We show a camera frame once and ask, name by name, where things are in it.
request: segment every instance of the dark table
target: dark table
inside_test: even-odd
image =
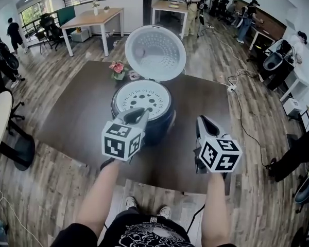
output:
[[[73,78],[50,111],[38,139],[84,164],[99,168],[101,132],[112,120],[111,99],[128,82],[111,79],[109,62],[89,61]],[[196,174],[196,118],[206,115],[231,132],[227,89],[216,82],[179,75],[162,82],[171,92],[175,125],[155,147],[144,147],[120,175],[173,190],[206,193],[207,175]]]

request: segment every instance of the window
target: window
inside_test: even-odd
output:
[[[23,25],[38,19],[45,13],[51,13],[52,9],[49,5],[49,0],[42,0],[27,9],[23,10],[20,14]]]

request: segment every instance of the sneaker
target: sneaker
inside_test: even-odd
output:
[[[241,44],[244,44],[245,42],[244,41],[240,41],[238,38],[236,38],[236,40],[241,43]]]
[[[12,83],[10,88],[12,88],[12,89],[15,88],[19,83],[20,83],[20,80],[16,80],[15,82]]]
[[[129,197],[126,198],[126,203],[125,203],[125,205],[126,205],[126,209],[129,209],[129,208],[131,208],[131,207],[137,207],[137,206],[138,206],[138,204],[137,204],[135,198],[134,198],[134,197],[131,197],[131,196],[129,196]]]
[[[164,217],[166,219],[169,219],[169,217],[170,217],[170,207],[168,207],[168,206],[162,207],[161,210],[159,211],[159,214],[157,214],[157,216],[161,216],[161,217]]]

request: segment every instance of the wooden floor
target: wooden floor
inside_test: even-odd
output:
[[[246,60],[248,50],[234,39],[234,30],[220,22],[212,24],[221,34],[205,31],[197,39],[190,36],[183,43],[187,50],[186,73],[199,78],[227,83],[229,76],[243,68],[234,54]],[[65,46],[58,51],[32,47],[20,56],[20,73],[27,78],[14,89],[15,101],[26,105],[19,109],[25,121],[18,124],[28,133],[37,133],[54,103],[87,60],[126,61],[124,42],[118,44],[109,57],[99,48],[99,38],[72,44],[74,57],[69,57]],[[256,71],[247,63],[250,71]],[[278,92],[271,92],[258,79],[239,76],[237,90],[243,115],[243,124],[249,134],[262,146],[264,164],[270,158],[281,157],[288,150],[286,134],[302,134],[301,127],[288,121]],[[231,218],[231,241],[237,246],[289,246],[296,230],[307,222],[308,207],[295,214],[297,206],[291,196],[298,184],[300,167],[280,183],[272,183],[261,165],[260,148],[241,128],[239,105],[235,94],[229,94],[232,136],[237,138],[244,156],[231,175],[227,204]],[[58,232],[73,222],[80,204],[98,176],[98,170],[79,166],[74,160],[55,149],[36,141],[36,158],[25,172],[18,171],[13,162],[0,154],[0,190],[9,200],[24,226],[42,243],[49,246]],[[125,187],[117,186],[107,220],[123,210],[124,198],[135,196],[144,210],[155,213],[167,204],[172,207],[172,219],[187,228],[192,215],[204,203],[204,195],[182,195],[178,191],[155,188],[127,180]],[[5,200],[1,201],[0,219],[10,224],[10,246],[39,246],[19,224]],[[195,246],[200,244],[201,215],[196,218],[189,233]]]

